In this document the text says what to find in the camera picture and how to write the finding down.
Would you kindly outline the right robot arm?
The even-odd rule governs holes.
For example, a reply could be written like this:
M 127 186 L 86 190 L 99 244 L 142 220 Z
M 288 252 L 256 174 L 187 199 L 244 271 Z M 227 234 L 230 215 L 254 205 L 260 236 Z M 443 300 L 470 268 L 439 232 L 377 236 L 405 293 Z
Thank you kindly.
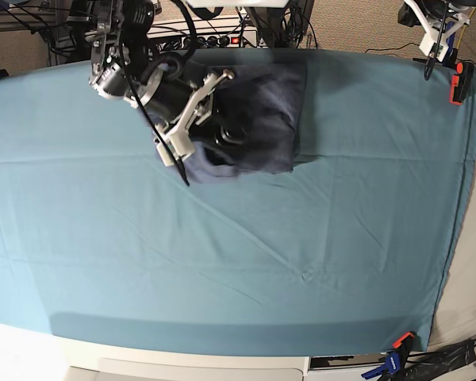
M 184 52 L 163 52 L 149 38 L 152 1 L 100 1 L 89 83 L 101 97 L 125 101 L 143 114 L 160 153 L 189 156 L 198 142 L 237 148 L 246 133 L 230 123 L 217 97 L 236 73 L 194 61 L 200 45 L 194 20 L 185 2 L 175 5 L 188 28 Z

